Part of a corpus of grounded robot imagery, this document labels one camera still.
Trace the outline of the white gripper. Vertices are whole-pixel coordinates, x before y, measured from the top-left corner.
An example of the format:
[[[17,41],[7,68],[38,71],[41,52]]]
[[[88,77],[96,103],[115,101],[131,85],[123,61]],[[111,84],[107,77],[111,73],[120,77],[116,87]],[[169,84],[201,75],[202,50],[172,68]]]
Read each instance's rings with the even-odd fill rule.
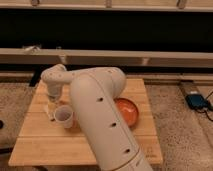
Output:
[[[47,102],[48,114],[53,115],[59,106],[59,98],[62,95],[63,86],[61,84],[48,84],[47,94],[50,97]]]

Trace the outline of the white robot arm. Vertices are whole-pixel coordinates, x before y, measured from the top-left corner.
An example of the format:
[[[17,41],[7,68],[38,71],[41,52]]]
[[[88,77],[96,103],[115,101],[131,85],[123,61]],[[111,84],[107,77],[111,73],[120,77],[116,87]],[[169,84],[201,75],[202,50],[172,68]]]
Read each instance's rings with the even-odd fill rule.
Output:
[[[114,99],[126,86],[117,67],[69,71],[62,64],[44,70],[48,98],[57,100],[69,86],[69,99],[81,130],[102,171],[153,171]]]

